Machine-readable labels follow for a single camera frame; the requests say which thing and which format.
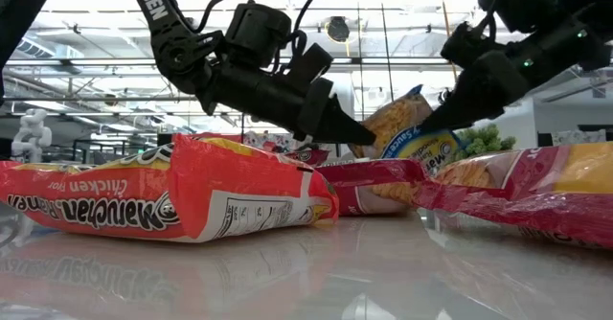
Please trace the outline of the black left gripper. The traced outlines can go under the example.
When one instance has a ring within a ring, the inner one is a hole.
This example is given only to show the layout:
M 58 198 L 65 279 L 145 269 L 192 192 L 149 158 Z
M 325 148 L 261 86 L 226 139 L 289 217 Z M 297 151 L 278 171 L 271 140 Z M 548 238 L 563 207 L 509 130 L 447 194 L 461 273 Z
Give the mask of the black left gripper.
M 375 134 L 354 120 L 330 96 L 332 82 L 305 79 L 292 71 L 266 75 L 237 66 L 214 71 L 211 82 L 198 92 L 203 110 L 211 114 L 221 103 L 262 121 L 282 127 L 297 138 L 310 136 L 318 143 L 367 146 Z

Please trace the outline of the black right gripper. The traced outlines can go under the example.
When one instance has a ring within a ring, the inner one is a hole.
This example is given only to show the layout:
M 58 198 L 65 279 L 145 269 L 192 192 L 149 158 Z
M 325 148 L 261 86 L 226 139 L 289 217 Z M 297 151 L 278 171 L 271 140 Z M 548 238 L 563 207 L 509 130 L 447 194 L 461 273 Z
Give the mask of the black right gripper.
M 527 80 L 504 53 L 487 52 L 463 71 L 454 90 L 445 87 L 438 93 L 440 106 L 420 124 L 420 130 L 457 129 L 495 119 L 529 90 Z

